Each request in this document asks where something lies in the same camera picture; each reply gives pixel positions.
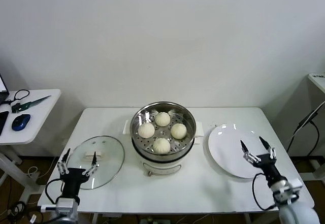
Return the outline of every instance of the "floor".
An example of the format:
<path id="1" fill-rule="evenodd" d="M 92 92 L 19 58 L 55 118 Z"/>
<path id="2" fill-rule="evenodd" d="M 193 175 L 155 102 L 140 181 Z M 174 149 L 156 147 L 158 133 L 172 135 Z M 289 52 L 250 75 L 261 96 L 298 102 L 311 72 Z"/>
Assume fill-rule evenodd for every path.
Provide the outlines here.
<path id="1" fill-rule="evenodd" d="M 52 160 L 51 159 L 25 159 L 21 165 L 19 165 L 19 168 L 26 172 L 28 169 L 32 166 L 36 166 L 38 170 L 41 172 L 41 174 L 45 174 L 49 167 L 51 166 Z M 308 161 L 299 161 L 295 163 L 297 169 L 299 172 L 310 172 L 312 171 L 312 167 L 309 164 Z M 51 170 L 43 177 L 39 178 L 37 180 L 38 184 L 46 184 L 48 178 L 50 177 L 50 174 L 52 172 L 52 169 L 55 167 L 55 164 L 52 165 Z M 311 195 L 314 198 L 315 201 L 315 210 L 318 213 L 318 216 L 320 218 L 320 223 L 325 223 L 325 187 L 322 182 L 320 181 L 313 181 L 313 182 L 306 182 L 306 186 L 308 187 Z M 7 202 L 8 197 L 10 194 L 10 201 L 9 206 L 15 203 L 19 200 L 20 195 L 23 192 L 23 187 L 17 183 L 15 180 L 11 181 L 10 184 L 10 178 L 7 177 L 3 185 L 0 187 L 0 221 L 6 217 L 6 213 L 4 212 L 7 209 Z M 29 200 L 29 203 L 27 207 L 33 207 L 37 205 L 37 200 L 39 196 L 32 196 Z M 251 214 L 250 217 L 252 220 L 255 220 L 259 217 L 259 213 L 257 214 Z M 83 214 L 83 218 L 90 220 L 91 214 Z M 121 218 L 110 218 L 110 220 L 107 217 L 99 217 L 98 224 L 121 224 L 121 223 L 129 223 L 129 224 L 136 224 L 137 220 L 148 218 L 147 215 L 123 215 Z M 154 219 L 169 219 L 171 220 L 172 224 L 185 224 L 185 223 L 194 223 L 196 220 L 199 220 L 200 218 L 203 218 L 202 220 L 199 220 L 195 223 L 197 224 L 222 224 L 222 223 L 236 223 L 236 224 L 244 224 L 245 218 L 243 214 L 219 214 L 219 215 L 208 215 L 204 217 L 204 215 L 155 215 L 153 216 Z M 46 213 L 44 215 L 44 220 L 48 220 L 50 218 L 50 215 Z M 4 220 L 2 223 L 7 224 L 9 223 L 7 220 Z M 17 224 L 28 224 L 27 217 L 24 217 L 21 221 L 19 221 Z M 279 220 L 273 222 L 272 224 L 278 224 L 280 223 Z"/>

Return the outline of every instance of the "laptop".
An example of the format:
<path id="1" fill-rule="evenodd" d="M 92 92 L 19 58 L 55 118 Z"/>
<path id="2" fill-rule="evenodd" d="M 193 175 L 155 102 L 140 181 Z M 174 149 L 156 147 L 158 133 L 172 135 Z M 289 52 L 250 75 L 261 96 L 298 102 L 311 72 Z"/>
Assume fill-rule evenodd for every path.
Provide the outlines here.
<path id="1" fill-rule="evenodd" d="M 2 76 L 0 74 L 0 105 L 3 101 L 5 101 L 8 95 L 9 95 L 9 91 L 7 90 L 5 82 L 3 81 Z"/>

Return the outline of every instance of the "cable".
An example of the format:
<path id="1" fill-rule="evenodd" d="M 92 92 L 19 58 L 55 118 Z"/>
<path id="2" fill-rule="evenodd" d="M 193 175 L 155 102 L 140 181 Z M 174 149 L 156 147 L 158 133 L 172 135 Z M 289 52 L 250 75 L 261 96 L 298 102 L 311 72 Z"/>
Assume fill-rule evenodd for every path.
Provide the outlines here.
<path id="1" fill-rule="evenodd" d="M 185 218 L 187 217 L 187 215 L 186 216 L 183 216 L 182 218 L 180 218 L 175 224 L 178 224 L 179 222 L 181 222 L 182 220 L 184 220 Z"/>
<path id="2" fill-rule="evenodd" d="M 52 163 L 51 163 L 51 165 L 50 165 L 49 169 L 47 170 L 47 172 L 46 172 L 46 173 L 44 173 L 42 176 L 39 176 L 38 178 L 44 177 L 46 174 L 48 174 L 48 173 L 49 173 L 49 171 L 51 170 L 51 168 L 52 168 L 52 166 L 53 166 L 53 163 L 54 163 L 55 159 L 56 159 L 56 157 L 54 157 L 54 158 L 53 158 L 53 160 L 52 160 Z"/>
<path id="3" fill-rule="evenodd" d="M 325 101 L 323 101 L 322 103 L 320 103 L 319 104 L 319 106 L 315 109 L 315 110 L 313 110 L 311 113 L 310 113 L 310 115 L 307 117 L 307 119 L 306 120 L 303 120 L 304 121 L 304 123 L 301 125 L 301 127 L 299 127 L 297 130 L 295 130 L 295 132 L 294 132 L 294 134 L 292 135 L 292 137 L 291 138 L 289 138 L 288 140 L 287 140 L 287 142 L 289 142 L 289 140 L 291 140 L 298 132 L 299 132 L 299 130 L 300 129 L 302 129 L 307 123 L 309 123 L 309 119 L 315 114 L 315 113 L 317 113 L 318 111 L 319 111 L 319 109 L 323 106 L 325 104 Z"/>
<path id="4" fill-rule="evenodd" d="M 199 220 L 202 220 L 203 218 L 205 218 L 205 217 L 207 217 L 208 215 L 205 215 L 205 216 L 203 216 L 203 217 L 201 217 L 201 218 L 199 218 L 199 219 L 197 219 L 196 221 L 194 221 L 192 224 L 195 224 L 195 223 L 197 223 Z"/>
<path id="5" fill-rule="evenodd" d="M 49 181 L 49 182 L 45 185 L 45 195 L 46 195 L 46 197 L 51 201 L 51 203 L 52 203 L 53 205 L 55 205 L 55 202 L 52 200 L 52 198 L 51 198 L 51 197 L 49 196 L 49 194 L 47 193 L 47 187 L 48 187 L 51 183 L 56 182 L 56 181 L 61 181 L 61 179 L 59 179 L 59 178 L 55 178 L 55 179 Z"/>
<path id="6" fill-rule="evenodd" d="M 4 212 L 2 212 L 2 213 L 0 214 L 0 216 L 2 216 L 3 214 L 5 214 L 5 213 L 7 212 L 7 210 L 8 210 L 8 209 L 6 209 Z"/>
<path id="7" fill-rule="evenodd" d="M 312 124 L 316 131 L 317 131 L 317 140 L 316 140 L 316 143 L 314 145 L 314 147 L 312 148 L 312 150 L 308 153 L 307 156 L 310 156 L 310 154 L 314 151 L 314 149 L 317 147 L 318 143 L 319 143 L 319 130 L 318 130 L 318 127 L 316 126 L 316 124 L 313 122 L 313 121 L 310 121 L 310 124 Z"/>
<path id="8" fill-rule="evenodd" d="M 41 178 L 41 177 L 44 177 L 46 174 L 49 173 L 49 171 L 51 170 L 51 168 L 52 168 L 52 166 L 53 166 L 53 163 L 54 163 L 55 159 L 56 159 L 56 157 L 53 158 L 52 163 L 51 163 L 49 169 L 47 170 L 47 172 L 44 173 L 44 174 L 41 175 L 41 176 L 38 176 L 38 177 L 37 177 L 38 179 Z M 27 173 L 25 173 L 25 174 L 28 175 L 29 177 L 31 177 L 32 174 L 34 174 L 34 173 L 37 172 L 38 170 L 39 170 L 38 167 L 36 167 L 36 166 L 32 166 L 32 167 L 30 167 L 30 168 L 27 170 Z"/>
<path id="9" fill-rule="evenodd" d="M 22 92 L 22 91 L 27 92 L 27 94 L 24 95 L 24 96 L 22 96 L 22 97 L 20 97 L 20 98 L 17 98 L 17 95 L 18 95 L 20 92 Z M 20 90 L 18 90 L 18 91 L 15 93 L 15 95 L 14 95 L 14 99 L 13 99 L 13 100 L 3 101 L 3 102 L 1 103 L 1 105 L 2 105 L 2 104 L 11 105 L 11 103 L 13 103 L 13 102 L 15 102 L 15 101 L 19 101 L 19 100 L 22 100 L 23 98 L 26 98 L 27 96 L 29 96 L 29 94 L 30 94 L 30 91 L 29 91 L 28 89 L 20 89 Z"/>
<path id="10" fill-rule="evenodd" d="M 8 196 L 8 201 L 7 201 L 7 210 L 9 210 L 9 202 L 10 202 L 10 195 L 11 195 L 11 185 L 12 185 L 12 180 L 11 180 L 11 176 L 9 176 L 9 180 L 10 180 L 10 185 L 9 185 L 9 196 Z"/>
<path id="11" fill-rule="evenodd" d="M 255 185 L 255 180 L 256 180 L 256 178 L 257 178 L 259 175 L 263 175 L 263 176 L 265 176 L 264 173 L 257 173 L 257 174 L 254 176 L 254 178 L 253 178 L 253 183 L 252 183 L 252 192 L 253 192 L 254 200 L 255 200 L 257 206 L 258 206 L 261 210 L 263 210 L 263 211 L 272 210 L 274 207 L 276 207 L 276 205 L 273 204 L 273 205 L 270 205 L 268 208 L 264 209 L 264 208 L 262 208 L 262 207 L 259 205 L 259 203 L 258 203 L 258 201 L 257 201 L 257 199 L 256 199 L 254 185 Z"/>
<path id="12" fill-rule="evenodd" d="M 294 141 L 294 139 L 295 139 L 295 134 L 296 134 L 296 132 L 299 130 L 299 126 L 296 128 L 296 130 L 294 131 L 294 135 L 292 136 L 292 138 L 291 138 L 291 141 L 290 141 L 290 144 L 289 144 L 289 146 L 288 146 L 288 148 L 286 149 L 286 152 L 288 153 L 289 152 L 289 150 L 290 150 L 290 147 L 291 147 L 291 145 L 293 144 L 293 141 Z"/>

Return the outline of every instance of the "steamed bun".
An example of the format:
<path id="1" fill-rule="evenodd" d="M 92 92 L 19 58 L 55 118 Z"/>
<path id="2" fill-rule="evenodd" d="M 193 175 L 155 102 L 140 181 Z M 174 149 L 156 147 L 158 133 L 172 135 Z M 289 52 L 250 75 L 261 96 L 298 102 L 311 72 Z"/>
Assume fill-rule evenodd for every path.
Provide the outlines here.
<path id="1" fill-rule="evenodd" d="M 171 122 L 171 117 L 166 112 L 159 112 L 156 115 L 155 122 L 158 126 L 167 126 Z"/>
<path id="2" fill-rule="evenodd" d="M 149 122 L 144 123 L 139 127 L 138 133 L 140 137 L 148 139 L 154 135 L 154 126 Z"/>
<path id="3" fill-rule="evenodd" d="M 184 124 L 177 123 L 172 127 L 171 134 L 175 139 L 183 139 L 187 134 L 187 129 Z"/>
<path id="4" fill-rule="evenodd" d="M 158 138 L 154 141 L 152 149 L 157 154 L 167 154 L 171 149 L 171 145 L 167 139 Z"/>

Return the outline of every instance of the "robotic arm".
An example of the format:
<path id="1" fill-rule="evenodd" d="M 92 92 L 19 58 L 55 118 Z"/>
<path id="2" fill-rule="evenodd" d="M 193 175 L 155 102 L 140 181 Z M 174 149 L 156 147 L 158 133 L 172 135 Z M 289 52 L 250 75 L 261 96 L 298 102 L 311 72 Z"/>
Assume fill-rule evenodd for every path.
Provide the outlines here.
<path id="1" fill-rule="evenodd" d="M 63 156 L 62 161 L 57 163 L 60 180 L 64 182 L 62 195 L 56 199 L 54 205 L 43 205 L 41 207 L 41 212 L 55 211 L 58 215 L 58 218 L 55 218 L 56 222 L 75 224 L 78 222 L 78 205 L 80 204 L 78 193 L 80 186 L 88 181 L 90 176 L 95 173 L 99 164 L 97 164 L 95 152 L 92 158 L 91 167 L 88 170 L 67 168 L 69 153 L 70 149 Z"/>
<path id="2" fill-rule="evenodd" d="M 241 142 L 244 158 L 254 167 L 260 168 L 268 182 L 268 187 L 273 192 L 274 206 L 279 208 L 279 215 L 282 224 L 319 224 L 319 218 L 314 209 L 309 208 L 299 199 L 299 192 L 302 188 L 302 183 L 295 179 L 288 181 L 282 176 L 275 166 L 276 153 L 275 149 L 271 148 L 269 143 L 262 137 L 259 138 L 264 148 L 268 151 L 267 154 L 253 155 L 250 153 L 244 144 Z"/>

